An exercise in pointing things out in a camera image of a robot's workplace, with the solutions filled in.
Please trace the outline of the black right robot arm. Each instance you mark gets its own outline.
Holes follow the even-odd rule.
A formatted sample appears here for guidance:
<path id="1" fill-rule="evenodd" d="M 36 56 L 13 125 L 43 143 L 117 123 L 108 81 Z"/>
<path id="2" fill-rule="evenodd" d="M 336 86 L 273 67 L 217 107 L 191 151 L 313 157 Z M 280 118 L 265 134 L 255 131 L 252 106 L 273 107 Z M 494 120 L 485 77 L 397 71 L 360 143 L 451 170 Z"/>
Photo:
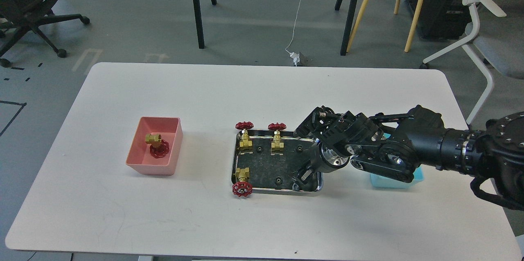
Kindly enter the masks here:
<path id="1" fill-rule="evenodd" d="M 404 114 L 367 117 L 315 108 L 296 128 L 297 138 L 317 140 L 309 160 L 294 174 L 305 183 L 316 172 L 347 164 L 410 183 L 422 164 L 473 177 L 479 199 L 523 210 L 523 112 L 486 122 L 485 131 L 446 128 L 440 113 L 420 105 Z"/>

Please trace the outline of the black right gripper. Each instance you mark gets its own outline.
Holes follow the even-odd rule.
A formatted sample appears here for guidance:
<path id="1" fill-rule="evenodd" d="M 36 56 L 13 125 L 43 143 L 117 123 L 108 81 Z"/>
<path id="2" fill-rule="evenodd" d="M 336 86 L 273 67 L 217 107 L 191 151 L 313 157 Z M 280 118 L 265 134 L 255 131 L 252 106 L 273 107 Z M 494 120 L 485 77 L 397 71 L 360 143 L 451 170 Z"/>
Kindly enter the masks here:
<path id="1" fill-rule="evenodd" d="M 333 172 L 348 164 L 367 146 L 383 138 L 383 130 L 371 119 L 350 111 L 335 113 L 325 106 L 315 108 L 294 130 L 296 138 L 312 137 L 309 160 L 292 174 L 292 191 L 315 191 L 316 172 Z"/>

